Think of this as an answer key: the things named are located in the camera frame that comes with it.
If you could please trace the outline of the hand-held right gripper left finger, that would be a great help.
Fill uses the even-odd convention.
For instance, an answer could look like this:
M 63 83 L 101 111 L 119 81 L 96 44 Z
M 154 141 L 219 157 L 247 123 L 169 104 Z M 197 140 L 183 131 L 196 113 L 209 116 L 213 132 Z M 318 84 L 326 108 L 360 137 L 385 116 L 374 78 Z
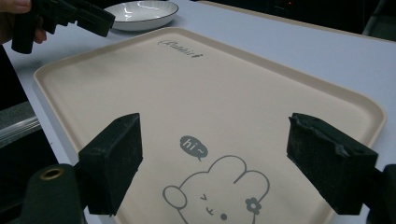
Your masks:
M 143 160 L 138 113 L 114 119 L 78 153 L 91 214 L 115 216 Z

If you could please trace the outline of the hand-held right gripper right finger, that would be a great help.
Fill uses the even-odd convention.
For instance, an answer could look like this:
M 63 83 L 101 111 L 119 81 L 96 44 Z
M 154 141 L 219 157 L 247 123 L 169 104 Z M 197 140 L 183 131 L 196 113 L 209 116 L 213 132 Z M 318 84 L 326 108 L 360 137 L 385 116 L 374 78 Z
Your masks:
M 337 214 L 361 211 L 376 152 L 322 119 L 294 113 L 287 157 Z

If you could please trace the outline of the white bowl with dark rim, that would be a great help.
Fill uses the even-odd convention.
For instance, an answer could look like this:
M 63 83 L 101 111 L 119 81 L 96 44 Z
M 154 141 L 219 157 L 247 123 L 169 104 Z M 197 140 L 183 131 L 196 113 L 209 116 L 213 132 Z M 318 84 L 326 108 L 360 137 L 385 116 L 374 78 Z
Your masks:
M 115 16 L 113 29 L 140 32 L 171 22 L 178 12 L 178 5 L 160 0 L 133 1 L 107 7 L 106 11 Z

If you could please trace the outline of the beige tray with rabbit print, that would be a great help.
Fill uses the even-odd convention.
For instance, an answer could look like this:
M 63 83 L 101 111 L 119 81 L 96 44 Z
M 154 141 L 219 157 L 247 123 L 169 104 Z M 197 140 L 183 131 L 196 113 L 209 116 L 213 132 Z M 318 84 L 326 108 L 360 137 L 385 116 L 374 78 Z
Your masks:
M 74 149 L 136 113 L 143 160 L 116 224 L 329 224 L 287 156 L 293 113 L 371 146 L 373 100 L 181 28 L 163 28 L 35 72 Z

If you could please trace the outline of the dark chair back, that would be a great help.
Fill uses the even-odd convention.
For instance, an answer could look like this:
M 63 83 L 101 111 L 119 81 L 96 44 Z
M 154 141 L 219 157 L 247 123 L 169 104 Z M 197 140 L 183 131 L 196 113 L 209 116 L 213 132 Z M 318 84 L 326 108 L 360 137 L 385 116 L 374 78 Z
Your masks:
M 362 34 L 396 42 L 396 0 L 378 0 Z

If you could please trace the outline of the grey metal rail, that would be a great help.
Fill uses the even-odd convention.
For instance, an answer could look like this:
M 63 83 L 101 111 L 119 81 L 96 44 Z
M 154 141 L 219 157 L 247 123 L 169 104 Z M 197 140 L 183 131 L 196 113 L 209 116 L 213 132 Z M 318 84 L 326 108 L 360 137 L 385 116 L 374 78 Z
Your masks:
M 29 102 L 0 110 L 0 148 L 41 129 Z

